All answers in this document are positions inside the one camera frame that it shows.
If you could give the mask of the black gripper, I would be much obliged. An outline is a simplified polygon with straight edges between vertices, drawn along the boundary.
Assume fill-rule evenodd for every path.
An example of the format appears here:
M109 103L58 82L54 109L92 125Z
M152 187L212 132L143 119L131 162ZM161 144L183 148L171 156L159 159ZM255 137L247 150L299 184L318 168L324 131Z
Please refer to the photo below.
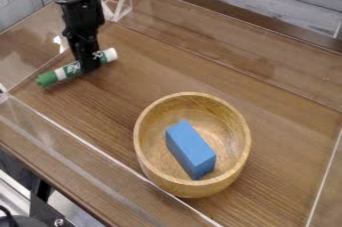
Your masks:
M82 71L90 72L100 66L96 56L98 43L94 37L104 23L100 0L54 0L54 2L61 7L65 31L85 37L81 40L81 57L78 38L68 36L66 40L74 60L80 60Z

